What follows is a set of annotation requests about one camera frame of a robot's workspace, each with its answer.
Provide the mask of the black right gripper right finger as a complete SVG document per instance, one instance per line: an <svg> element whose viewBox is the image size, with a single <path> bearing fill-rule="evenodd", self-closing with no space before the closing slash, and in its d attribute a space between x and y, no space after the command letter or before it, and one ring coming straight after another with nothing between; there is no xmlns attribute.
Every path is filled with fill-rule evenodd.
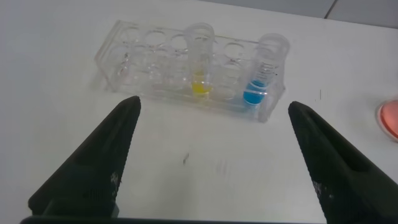
<svg viewBox="0 0 398 224"><path fill-rule="evenodd" d="M309 106L288 113L327 223L397 223L397 184Z"/></svg>

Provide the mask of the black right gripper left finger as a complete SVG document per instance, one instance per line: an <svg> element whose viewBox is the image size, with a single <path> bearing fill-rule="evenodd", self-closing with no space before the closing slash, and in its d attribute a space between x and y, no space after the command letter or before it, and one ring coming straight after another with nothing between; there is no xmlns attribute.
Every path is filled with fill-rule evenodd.
<svg viewBox="0 0 398 224"><path fill-rule="evenodd" d="M138 96L122 100L31 196L32 214L116 217L116 197L140 111Z"/></svg>

